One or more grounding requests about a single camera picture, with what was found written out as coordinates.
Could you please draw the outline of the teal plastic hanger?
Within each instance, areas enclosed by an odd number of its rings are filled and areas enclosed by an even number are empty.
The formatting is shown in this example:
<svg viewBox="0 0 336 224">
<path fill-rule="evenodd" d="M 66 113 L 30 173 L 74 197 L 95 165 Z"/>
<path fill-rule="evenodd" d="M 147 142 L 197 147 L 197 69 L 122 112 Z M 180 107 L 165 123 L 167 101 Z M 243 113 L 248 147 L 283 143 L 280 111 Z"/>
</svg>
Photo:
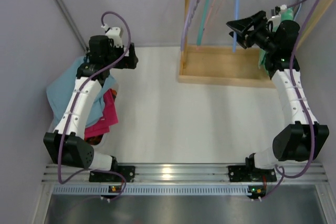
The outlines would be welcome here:
<svg viewBox="0 0 336 224">
<path fill-rule="evenodd" d="M 203 13 L 202 13 L 202 19 L 201 19 L 200 27 L 198 29 L 198 35 L 197 35 L 197 41 L 196 41 L 197 46 L 200 46 L 201 43 L 202 43 L 203 33 L 204 33 L 204 30 L 205 30 L 205 22 L 206 22 L 206 18 L 207 18 L 207 14 L 208 14 L 208 7 L 209 7 L 209 0 L 206 0 L 205 4 L 204 4 L 204 9 L 203 9 Z"/>
</svg>

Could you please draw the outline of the white plastic laundry basket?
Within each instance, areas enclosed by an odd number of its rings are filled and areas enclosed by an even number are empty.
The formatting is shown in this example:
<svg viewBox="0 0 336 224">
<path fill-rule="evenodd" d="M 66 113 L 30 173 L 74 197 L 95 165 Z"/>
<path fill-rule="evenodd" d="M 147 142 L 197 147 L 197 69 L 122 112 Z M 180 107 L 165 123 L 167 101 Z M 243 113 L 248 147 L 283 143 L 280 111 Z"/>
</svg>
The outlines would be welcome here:
<svg viewBox="0 0 336 224">
<path fill-rule="evenodd" d="M 118 89 L 119 85 L 118 83 L 116 83 L 114 88 L 106 92 L 103 96 L 104 101 L 108 103 L 107 108 L 110 110 L 112 109 L 116 110 L 115 99 L 118 94 Z M 91 146 L 93 146 L 93 148 L 101 147 L 106 141 L 107 134 L 110 132 L 110 127 L 113 126 L 111 125 L 112 122 L 113 122 L 112 112 L 103 112 L 103 117 L 101 117 L 96 124 L 85 128 L 84 140 Z"/>
</svg>

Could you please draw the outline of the lilac plastic hanger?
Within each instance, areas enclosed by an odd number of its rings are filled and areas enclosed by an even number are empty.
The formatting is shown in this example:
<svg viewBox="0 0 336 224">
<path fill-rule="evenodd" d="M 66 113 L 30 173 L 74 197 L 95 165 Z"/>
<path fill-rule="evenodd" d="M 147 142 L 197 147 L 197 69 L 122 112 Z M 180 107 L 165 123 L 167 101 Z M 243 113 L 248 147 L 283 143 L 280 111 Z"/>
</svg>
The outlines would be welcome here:
<svg viewBox="0 0 336 224">
<path fill-rule="evenodd" d="M 183 52 L 186 45 L 187 34 L 189 27 L 192 23 L 192 19 L 194 17 L 195 11 L 198 7 L 200 0 L 190 0 L 189 7 L 187 9 L 187 14 L 185 17 L 184 27 L 181 35 L 181 44 L 180 44 L 180 51 Z"/>
</svg>

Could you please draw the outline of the aluminium mounting rail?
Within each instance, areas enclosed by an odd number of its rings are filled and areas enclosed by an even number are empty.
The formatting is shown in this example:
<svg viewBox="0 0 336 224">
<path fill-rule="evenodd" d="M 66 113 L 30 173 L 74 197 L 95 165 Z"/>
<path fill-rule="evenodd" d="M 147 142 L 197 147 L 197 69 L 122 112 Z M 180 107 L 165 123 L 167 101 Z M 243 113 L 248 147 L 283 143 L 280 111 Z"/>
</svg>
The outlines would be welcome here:
<svg viewBox="0 0 336 224">
<path fill-rule="evenodd" d="M 230 183 L 232 177 L 238 177 L 234 171 L 229 171 L 229 166 L 234 164 L 121 164 L 121 173 L 128 182 L 134 183 L 205 183 L 210 182 Z M 304 164 L 291 163 L 285 166 L 288 175 L 295 175 Z M 64 166 L 61 168 L 62 179 L 65 180 L 70 175 L 78 171 L 78 168 Z M 93 181 L 93 172 L 81 172 L 74 176 L 69 183 L 88 183 Z M 57 183 L 57 166 L 49 164 L 46 166 L 42 176 L 42 183 Z M 313 163 L 308 171 L 296 179 L 285 178 L 287 184 L 322 184 L 328 182 L 328 177 L 322 164 Z"/>
</svg>

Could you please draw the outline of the light blue trousers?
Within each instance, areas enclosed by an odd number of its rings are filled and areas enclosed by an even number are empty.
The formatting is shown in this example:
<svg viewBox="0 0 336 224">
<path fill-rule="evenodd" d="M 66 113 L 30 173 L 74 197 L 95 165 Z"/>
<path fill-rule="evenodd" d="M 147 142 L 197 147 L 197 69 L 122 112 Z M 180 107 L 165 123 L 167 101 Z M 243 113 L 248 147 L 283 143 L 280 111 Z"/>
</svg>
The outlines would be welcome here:
<svg viewBox="0 0 336 224">
<path fill-rule="evenodd" d="M 84 63 L 83 56 L 76 58 L 73 64 L 46 89 L 47 99 L 54 114 L 54 127 L 57 126 L 57 124 L 60 122 L 68 106 L 69 100 L 75 89 L 77 69 L 82 63 Z M 108 109 L 108 103 L 104 101 L 103 98 L 104 94 L 112 90 L 116 83 L 117 81 L 113 76 L 109 75 L 107 77 L 101 92 L 97 95 L 92 105 L 86 127 L 90 127 L 96 124 L 98 120 L 103 117 L 103 112 L 112 112 L 113 122 L 111 125 L 114 125 L 118 122 L 115 109 Z"/>
</svg>

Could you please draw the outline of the wooden clothes rack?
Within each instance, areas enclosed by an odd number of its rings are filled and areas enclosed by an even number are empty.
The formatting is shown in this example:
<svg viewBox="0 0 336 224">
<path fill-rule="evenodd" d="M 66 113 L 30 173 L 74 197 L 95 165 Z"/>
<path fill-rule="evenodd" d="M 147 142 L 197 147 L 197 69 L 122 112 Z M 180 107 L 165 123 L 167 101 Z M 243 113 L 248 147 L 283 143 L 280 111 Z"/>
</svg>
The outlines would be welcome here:
<svg viewBox="0 0 336 224">
<path fill-rule="evenodd" d="M 193 8 L 194 0 L 185 0 L 184 21 L 188 21 L 188 11 Z M 334 0 L 320 0 L 310 20 L 303 29 L 297 49 L 318 24 Z M 275 88 L 264 70 L 257 67 L 257 49 L 238 49 L 237 52 L 226 47 L 201 46 L 182 40 L 178 81 L 191 84 L 213 84 L 249 88 Z"/>
</svg>

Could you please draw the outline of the green white garment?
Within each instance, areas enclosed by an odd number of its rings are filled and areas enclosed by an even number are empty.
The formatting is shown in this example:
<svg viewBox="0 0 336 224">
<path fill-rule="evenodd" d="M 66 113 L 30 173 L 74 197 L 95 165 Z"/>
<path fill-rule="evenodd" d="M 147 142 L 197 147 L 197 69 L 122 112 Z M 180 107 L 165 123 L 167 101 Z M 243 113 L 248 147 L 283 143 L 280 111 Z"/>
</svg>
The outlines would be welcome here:
<svg viewBox="0 0 336 224">
<path fill-rule="evenodd" d="M 270 28 L 271 32 L 275 32 L 280 25 L 280 23 L 284 20 L 293 20 L 293 10 L 292 8 L 287 9 L 284 13 L 281 14 L 281 20 L 275 22 L 268 21 L 268 28 Z M 258 68 L 264 69 L 265 68 L 265 61 L 266 61 L 266 52 L 263 49 L 259 51 L 259 59 L 258 59 Z"/>
</svg>

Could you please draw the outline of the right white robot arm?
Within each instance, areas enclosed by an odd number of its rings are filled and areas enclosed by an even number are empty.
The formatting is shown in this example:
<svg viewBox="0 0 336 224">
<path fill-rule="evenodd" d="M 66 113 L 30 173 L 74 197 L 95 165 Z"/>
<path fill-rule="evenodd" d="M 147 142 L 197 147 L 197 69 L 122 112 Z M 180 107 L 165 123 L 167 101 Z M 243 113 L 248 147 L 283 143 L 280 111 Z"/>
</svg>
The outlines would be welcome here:
<svg viewBox="0 0 336 224">
<path fill-rule="evenodd" d="M 231 29 L 230 36 L 236 36 L 244 49 L 257 45 L 265 51 L 265 69 L 277 89 L 285 118 L 285 128 L 274 137 L 272 146 L 252 153 L 246 158 L 246 165 L 256 170 L 279 167 L 287 161 L 306 162 L 310 166 L 325 144 L 329 129 L 311 112 L 301 85 L 295 58 L 299 24 L 283 20 L 273 29 L 273 22 L 264 11 L 226 24 Z"/>
</svg>

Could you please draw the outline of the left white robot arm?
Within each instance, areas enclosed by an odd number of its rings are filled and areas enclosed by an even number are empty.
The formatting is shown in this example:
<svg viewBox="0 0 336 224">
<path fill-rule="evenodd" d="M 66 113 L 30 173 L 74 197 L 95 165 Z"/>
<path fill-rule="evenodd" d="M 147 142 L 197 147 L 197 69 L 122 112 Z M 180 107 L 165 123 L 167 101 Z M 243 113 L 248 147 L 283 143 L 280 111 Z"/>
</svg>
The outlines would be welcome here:
<svg viewBox="0 0 336 224">
<path fill-rule="evenodd" d="M 114 38 L 92 36 L 89 51 L 76 69 L 74 85 L 65 111 L 53 132 L 44 136 L 44 145 L 53 163 L 82 169 L 112 170 L 116 159 L 96 152 L 85 142 L 89 114 L 110 77 L 110 69 L 135 69 L 138 58 L 134 44 L 118 46 Z"/>
</svg>

